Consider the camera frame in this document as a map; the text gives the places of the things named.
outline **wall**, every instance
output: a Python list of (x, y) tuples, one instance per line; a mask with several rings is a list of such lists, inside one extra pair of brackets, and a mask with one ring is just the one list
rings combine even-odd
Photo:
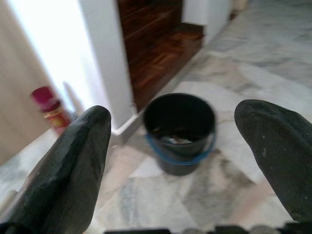
[(31, 45), (0, 1), (0, 165), (49, 128), (29, 97), (47, 84)]
[(227, 24), (232, 0), (184, 0), (182, 21), (205, 27), (208, 44)]
[(112, 130), (133, 116), (113, 0), (84, 4), (91, 14), (93, 7), (97, 9), (95, 3), (106, 12), (102, 13), (106, 18), (94, 21), (95, 27), (101, 25), (101, 29), (91, 30), (99, 30), (101, 36), (94, 41), (91, 35), (94, 47), (77, 0), (8, 1), (69, 110), (81, 113), (93, 105), (102, 105), (112, 114)]
[(209, 43), (229, 22), (232, 0), (209, 0), (205, 42)]
[(183, 0), (182, 21), (207, 24), (208, 0)]
[(133, 117), (132, 88), (116, 0), (79, 0), (113, 118)]

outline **wooden stair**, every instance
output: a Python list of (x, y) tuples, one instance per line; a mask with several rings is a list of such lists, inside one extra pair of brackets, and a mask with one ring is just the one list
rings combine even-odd
[(201, 48), (203, 29), (181, 23), (182, 0), (118, 0), (118, 7), (140, 111)]

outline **blue bucket rim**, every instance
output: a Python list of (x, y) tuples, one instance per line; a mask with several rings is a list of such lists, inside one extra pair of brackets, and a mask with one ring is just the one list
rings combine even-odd
[(151, 137), (151, 135), (149, 133), (147, 133), (145, 135), (147, 141), (149, 142), (150, 146), (152, 147), (153, 151), (163, 160), (165, 160), (166, 162), (169, 162), (171, 164), (175, 164), (175, 165), (181, 165), (181, 166), (188, 166), (188, 165), (194, 165), (199, 163), (201, 160), (203, 160), (204, 158), (206, 158), (209, 153), (212, 152), (214, 146), (215, 146), (215, 141), (216, 141), (216, 132), (215, 129), (213, 129), (211, 131), (211, 134), (213, 134), (213, 139), (208, 147), (207, 150), (205, 150), (204, 152), (198, 154), (197, 156), (195, 156), (191, 161), (188, 162), (180, 162), (177, 160), (172, 159), (171, 157), (167, 156), (166, 154), (164, 154), (153, 142), (153, 139)]

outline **red bottle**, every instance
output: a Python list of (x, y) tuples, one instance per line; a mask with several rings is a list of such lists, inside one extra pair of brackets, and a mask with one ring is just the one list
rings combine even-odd
[(71, 123), (71, 119), (51, 89), (48, 86), (38, 88), (31, 93), (31, 96), (40, 107), (44, 118), (50, 122), (57, 134), (62, 134)]

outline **black bucket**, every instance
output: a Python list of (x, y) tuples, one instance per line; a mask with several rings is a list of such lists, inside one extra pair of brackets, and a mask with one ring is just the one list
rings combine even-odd
[(168, 94), (153, 100), (144, 112), (147, 140), (168, 174), (193, 172), (215, 142), (215, 115), (204, 100), (189, 94)]

